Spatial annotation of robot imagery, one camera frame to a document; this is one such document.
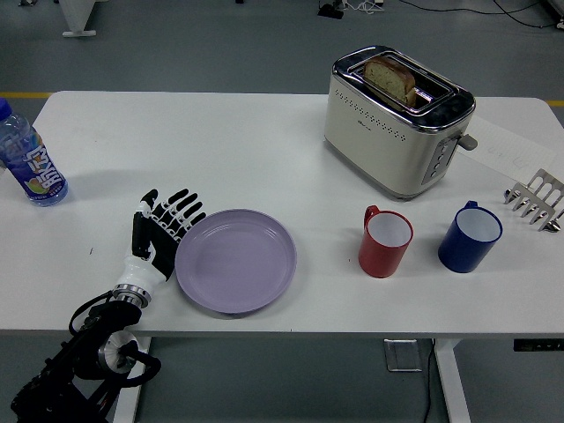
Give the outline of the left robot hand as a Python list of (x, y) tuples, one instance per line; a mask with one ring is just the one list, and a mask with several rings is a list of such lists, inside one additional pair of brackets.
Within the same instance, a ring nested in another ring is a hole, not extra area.
[(171, 278), (180, 241), (206, 217), (196, 192), (182, 189), (161, 203), (158, 194), (156, 189), (150, 190), (137, 206), (131, 252), (124, 259), (125, 269), (117, 283), (148, 295)]

